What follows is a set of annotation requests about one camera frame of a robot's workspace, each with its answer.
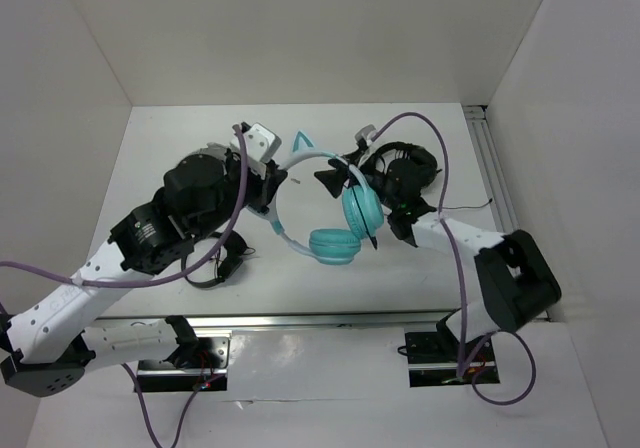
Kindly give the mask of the teal cat-ear headphones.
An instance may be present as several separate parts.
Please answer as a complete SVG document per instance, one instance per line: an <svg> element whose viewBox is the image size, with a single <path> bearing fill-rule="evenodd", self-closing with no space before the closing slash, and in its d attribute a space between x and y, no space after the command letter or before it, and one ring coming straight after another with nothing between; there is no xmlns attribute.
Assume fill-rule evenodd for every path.
<svg viewBox="0 0 640 448"><path fill-rule="evenodd" d="M319 149L300 131L294 138L289 158L280 167L289 171L314 158L324 158L328 162L329 153L334 152ZM367 239L374 248L378 247L376 232L384 222L384 213L380 198L369 186L359 167L352 165L349 170L356 178L356 185L345 190L338 198L346 223L344 228L314 229L309 233L308 243L303 245L286 232L277 211L276 197L269 204L269 213L260 217L266 220L273 232L298 254L329 266L352 263L361 251L363 240Z"/></svg>

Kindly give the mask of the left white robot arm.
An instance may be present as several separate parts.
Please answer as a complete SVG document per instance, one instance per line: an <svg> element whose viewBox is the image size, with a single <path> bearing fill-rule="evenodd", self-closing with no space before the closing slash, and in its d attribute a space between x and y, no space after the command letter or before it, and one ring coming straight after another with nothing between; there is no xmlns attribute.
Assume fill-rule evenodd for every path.
<svg viewBox="0 0 640 448"><path fill-rule="evenodd" d="M133 209L71 279L31 309L1 318L6 385L38 398L62 392L83 375L139 360L193 362L202 349L182 315L111 328L94 322L122 299L129 283L145 286L196 243L238 218L236 202L264 207L287 173L274 161L244 168L239 153L209 147L165 173L152 200Z"/></svg>

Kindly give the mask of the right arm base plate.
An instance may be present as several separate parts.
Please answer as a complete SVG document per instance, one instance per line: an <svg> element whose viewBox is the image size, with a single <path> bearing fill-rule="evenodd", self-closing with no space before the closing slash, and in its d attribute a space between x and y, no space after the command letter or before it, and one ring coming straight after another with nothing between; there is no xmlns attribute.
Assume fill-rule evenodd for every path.
<svg viewBox="0 0 640 448"><path fill-rule="evenodd" d="M406 332L405 342L397 348L408 364L411 388L469 385L475 375L478 384L499 384L493 345L485 342L462 378L456 377L457 351L446 352L436 332Z"/></svg>

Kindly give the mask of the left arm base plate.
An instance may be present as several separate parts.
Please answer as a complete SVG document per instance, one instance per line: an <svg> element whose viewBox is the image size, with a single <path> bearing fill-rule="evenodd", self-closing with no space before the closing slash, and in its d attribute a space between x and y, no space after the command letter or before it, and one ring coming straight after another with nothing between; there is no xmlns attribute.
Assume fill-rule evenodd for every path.
<svg viewBox="0 0 640 448"><path fill-rule="evenodd" d="M231 332L204 331L186 361L141 360L136 378L143 393L224 392L228 386Z"/></svg>

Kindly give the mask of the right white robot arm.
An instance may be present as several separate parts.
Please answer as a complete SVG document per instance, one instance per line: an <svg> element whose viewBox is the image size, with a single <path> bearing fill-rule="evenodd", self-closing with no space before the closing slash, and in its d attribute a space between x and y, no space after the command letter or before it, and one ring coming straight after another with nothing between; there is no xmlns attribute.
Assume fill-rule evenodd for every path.
<svg viewBox="0 0 640 448"><path fill-rule="evenodd" d="M450 254L461 305L439 321L436 347L461 370L480 341L499 332L517 333L560 300L560 286L528 232L484 231L445 217L441 207L423 199L440 171L425 148L392 142L372 155L358 148L327 158L328 169L314 176L340 199L347 226L312 231L312 257L327 265L349 264L363 240L374 241L383 224L414 248Z"/></svg>

